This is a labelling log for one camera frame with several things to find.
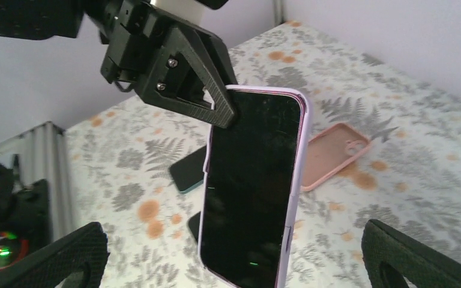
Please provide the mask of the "black phone from pink case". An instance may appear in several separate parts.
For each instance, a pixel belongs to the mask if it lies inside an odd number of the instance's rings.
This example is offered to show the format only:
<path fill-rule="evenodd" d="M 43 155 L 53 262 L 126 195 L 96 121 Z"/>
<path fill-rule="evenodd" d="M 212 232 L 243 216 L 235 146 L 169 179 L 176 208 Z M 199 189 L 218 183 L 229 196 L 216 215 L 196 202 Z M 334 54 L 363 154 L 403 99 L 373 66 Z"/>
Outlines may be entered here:
<path fill-rule="evenodd" d="M 195 240 L 195 243 L 199 242 L 199 228 L 200 228 L 200 212 L 194 214 L 194 216 L 190 217 L 188 222 L 188 229 Z"/>

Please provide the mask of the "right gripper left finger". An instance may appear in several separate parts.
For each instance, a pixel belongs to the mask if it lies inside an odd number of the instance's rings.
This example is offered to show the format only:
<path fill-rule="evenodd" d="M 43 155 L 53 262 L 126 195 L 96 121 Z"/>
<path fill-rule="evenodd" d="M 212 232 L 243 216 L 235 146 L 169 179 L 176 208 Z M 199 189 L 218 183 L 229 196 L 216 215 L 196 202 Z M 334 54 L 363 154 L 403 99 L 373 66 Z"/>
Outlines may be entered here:
<path fill-rule="evenodd" d="M 91 222 L 0 272 L 0 287 L 56 287 L 81 272 L 76 287 L 98 287 L 110 253 L 107 234 Z"/>

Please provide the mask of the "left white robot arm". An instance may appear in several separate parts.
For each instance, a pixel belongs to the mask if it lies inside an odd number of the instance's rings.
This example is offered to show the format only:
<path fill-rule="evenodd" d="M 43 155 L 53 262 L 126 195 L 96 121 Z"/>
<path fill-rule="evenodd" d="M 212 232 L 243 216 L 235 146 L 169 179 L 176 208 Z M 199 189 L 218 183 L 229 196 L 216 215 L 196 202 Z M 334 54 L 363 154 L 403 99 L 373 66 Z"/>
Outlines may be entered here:
<path fill-rule="evenodd" d="M 149 105 L 221 128 L 236 111 L 237 79 L 223 40 L 150 1 L 0 1 L 0 37 L 76 38 L 82 18 L 107 46 L 101 74 Z"/>

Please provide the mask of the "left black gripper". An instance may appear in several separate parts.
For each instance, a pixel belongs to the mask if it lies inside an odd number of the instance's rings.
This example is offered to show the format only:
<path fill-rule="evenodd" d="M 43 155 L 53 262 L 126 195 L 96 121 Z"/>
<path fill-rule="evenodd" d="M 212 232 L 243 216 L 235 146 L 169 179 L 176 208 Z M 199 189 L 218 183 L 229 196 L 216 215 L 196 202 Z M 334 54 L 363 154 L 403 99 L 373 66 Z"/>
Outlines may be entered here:
<path fill-rule="evenodd" d="M 218 36 L 148 1 L 84 1 L 108 45 L 101 74 L 146 103 L 227 128 L 236 111 L 226 85 L 236 84 Z"/>

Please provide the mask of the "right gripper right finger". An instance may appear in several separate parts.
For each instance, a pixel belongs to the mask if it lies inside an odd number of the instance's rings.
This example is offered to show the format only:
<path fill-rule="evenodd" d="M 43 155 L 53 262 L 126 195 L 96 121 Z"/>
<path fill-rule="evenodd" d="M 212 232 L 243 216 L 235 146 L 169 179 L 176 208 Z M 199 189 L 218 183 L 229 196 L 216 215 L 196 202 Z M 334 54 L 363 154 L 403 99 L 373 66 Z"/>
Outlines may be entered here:
<path fill-rule="evenodd" d="M 373 288 L 461 287 L 461 264 L 376 220 L 361 240 L 363 261 Z"/>

